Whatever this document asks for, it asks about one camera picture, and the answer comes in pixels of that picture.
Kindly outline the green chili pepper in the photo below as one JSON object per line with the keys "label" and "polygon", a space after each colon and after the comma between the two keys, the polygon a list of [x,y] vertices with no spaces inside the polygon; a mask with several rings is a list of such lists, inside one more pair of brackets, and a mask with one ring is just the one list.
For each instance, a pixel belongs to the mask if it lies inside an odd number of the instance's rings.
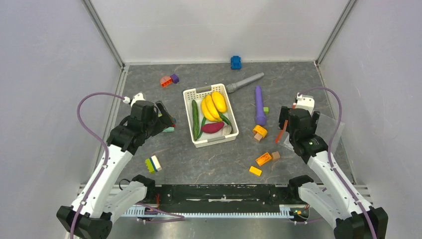
{"label": "green chili pepper", "polygon": [[219,117],[225,122],[227,125],[232,126],[231,121],[221,112],[219,112]]}

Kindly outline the yellow banana bunch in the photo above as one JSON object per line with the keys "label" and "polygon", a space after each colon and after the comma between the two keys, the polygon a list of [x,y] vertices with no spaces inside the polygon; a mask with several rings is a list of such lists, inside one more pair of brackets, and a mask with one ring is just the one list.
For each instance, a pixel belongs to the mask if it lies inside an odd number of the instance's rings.
{"label": "yellow banana bunch", "polygon": [[204,117],[209,121],[221,122],[222,119],[219,117],[219,112],[215,108],[211,95],[207,95],[201,103],[201,109]]}

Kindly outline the red sweet potato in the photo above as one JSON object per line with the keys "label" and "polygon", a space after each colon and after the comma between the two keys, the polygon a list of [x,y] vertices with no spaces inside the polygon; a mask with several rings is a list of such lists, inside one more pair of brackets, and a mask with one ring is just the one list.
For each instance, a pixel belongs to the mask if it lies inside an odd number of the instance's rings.
{"label": "red sweet potato", "polygon": [[224,122],[207,123],[203,126],[203,132],[213,134],[220,131],[225,126]]}

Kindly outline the yellow squash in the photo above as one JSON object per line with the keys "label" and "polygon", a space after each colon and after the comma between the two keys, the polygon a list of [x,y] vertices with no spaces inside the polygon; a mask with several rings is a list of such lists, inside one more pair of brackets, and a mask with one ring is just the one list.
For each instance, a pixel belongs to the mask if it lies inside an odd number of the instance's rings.
{"label": "yellow squash", "polygon": [[220,92],[213,92],[211,94],[213,104],[218,112],[227,112],[227,105],[224,96]]}

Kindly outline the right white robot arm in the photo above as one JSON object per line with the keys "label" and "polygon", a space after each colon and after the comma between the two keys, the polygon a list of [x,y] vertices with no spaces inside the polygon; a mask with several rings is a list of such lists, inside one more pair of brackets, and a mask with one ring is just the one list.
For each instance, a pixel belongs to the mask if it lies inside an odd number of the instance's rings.
{"label": "right white robot arm", "polygon": [[330,224],[337,239],[383,239],[388,215],[374,208],[348,180],[324,139],[316,134],[320,113],[314,111],[312,96],[297,95],[292,108],[283,106],[279,126],[289,134],[297,156],[319,177],[326,190],[308,175],[289,180],[291,202],[313,207]]}

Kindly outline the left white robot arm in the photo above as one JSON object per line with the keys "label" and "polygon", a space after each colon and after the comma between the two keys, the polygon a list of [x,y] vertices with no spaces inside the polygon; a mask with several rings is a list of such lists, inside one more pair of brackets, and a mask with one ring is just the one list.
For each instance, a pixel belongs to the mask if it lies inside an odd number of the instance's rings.
{"label": "left white robot arm", "polygon": [[106,239],[113,224],[135,203],[150,203],[156,198],[154,181],[142,175],[112,198],[114,184],[124,167],[148,138],[173,126],[174,118],[161,101],[147,101],[142,92],[132,98],[119,96],[131,112],[103,140],[82,121],[81,104],[77,117],[83,128],[100,141],[104,153],[82,192],[70,206],[61,206],[56,214],[73,239]]}

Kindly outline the dark green cucumber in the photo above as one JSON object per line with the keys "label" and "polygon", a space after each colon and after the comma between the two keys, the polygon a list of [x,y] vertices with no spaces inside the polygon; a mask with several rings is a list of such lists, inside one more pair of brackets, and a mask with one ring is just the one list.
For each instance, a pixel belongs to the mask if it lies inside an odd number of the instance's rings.
{"label": "dark green cucumber", "polygon": [[193,114],[193,136],[194,136],[194,141],[196,141],[198,139],[199,132],[200,132],[199,108],[195,100],[192,100],[191,105],[192,105],[192,114]]}

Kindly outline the clear zip top bag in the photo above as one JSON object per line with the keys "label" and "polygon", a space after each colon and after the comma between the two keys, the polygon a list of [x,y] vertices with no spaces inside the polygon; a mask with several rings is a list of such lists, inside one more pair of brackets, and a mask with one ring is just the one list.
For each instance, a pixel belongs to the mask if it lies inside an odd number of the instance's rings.
{"label": "clear zip top bag", "polygon": [[[333,135],[334,128],[335,128],[336,124],[337,124],[336,119],[333,119],[332,117],[324,115],[324,114],[321,113],[320,117],[319,117],[318,124],[317,124],[317,128],[316,128],[316,135],[323,138],[324,141],[327,144],[329,144],[329,140],[331,139],[331,137]],[[340,142],[341,134],[342,134],[344,128],[345,128],[345,123],[341,121],[339,128],[338,128],[336,135],[335,135],[333,142],[332,142],[331,153],[333,153],[333,154],[336,153],[337,147],[338,147],[339,142]],[[289,133],[288,132],[284,132],[282,134],[281,139],[279,140],[279,143],[281,143],[284,147],[286,147],[290,151],[294,151],[293,146],[289,142]]]}

